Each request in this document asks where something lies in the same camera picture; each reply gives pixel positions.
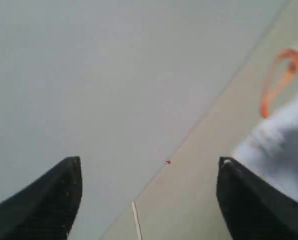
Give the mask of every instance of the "gray surface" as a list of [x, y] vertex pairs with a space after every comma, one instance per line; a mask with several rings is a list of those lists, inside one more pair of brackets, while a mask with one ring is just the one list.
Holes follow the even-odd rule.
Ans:
[[165, 164], [283, 0], [0, 1], [0, 201], [70, 155], [94, 240]]

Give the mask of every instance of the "white fabric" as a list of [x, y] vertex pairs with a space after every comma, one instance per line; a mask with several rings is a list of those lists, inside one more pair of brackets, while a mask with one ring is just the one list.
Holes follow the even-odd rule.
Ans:
[[298, 97], [260, 122], [233, 157], [298, 201]]

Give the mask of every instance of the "orange cord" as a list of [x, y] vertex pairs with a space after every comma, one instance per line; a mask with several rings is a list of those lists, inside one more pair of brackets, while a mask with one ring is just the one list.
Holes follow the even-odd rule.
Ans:
[[[271, 81], [273, 79], [274, 73], [278, 67], [278, 64], [285, 59], [290, 59], [287, 71], [280, 78], [276, 86], [270, 89]], [[269, 116], [269, 105], [274, 101], [279, 93], [291, 83], [292, 79], [298, 72], [298, 52], [293, 49], [286, 49], [280, 53], [273, 65], [267, 74], [267, 77], [264, 81], [262, 94], [261, 94], [261, 103], [260, 103], [260, 115], [261, 117], [268, 118]]]

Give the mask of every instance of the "white cloth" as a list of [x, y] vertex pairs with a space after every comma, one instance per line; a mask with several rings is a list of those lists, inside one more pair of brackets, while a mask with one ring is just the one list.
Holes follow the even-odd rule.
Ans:
[[298, 97], [261, 121], [233, 157], [298, 201]]

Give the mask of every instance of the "beige floor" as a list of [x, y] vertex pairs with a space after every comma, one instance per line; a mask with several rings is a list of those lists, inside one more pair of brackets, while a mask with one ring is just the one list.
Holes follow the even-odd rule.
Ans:
[[[264, 74], [276, 54], [298, 40], [298, 0], [289, 1], [245, 66], [144, 192], [136, 199], [143, 240], [228, 240], [216, 200], [219, 156], [260, 120]], [[277, 99], [298, 91], [298, 77]], [[137, 240], [131, 205], [108, 230], [106, 240]]]

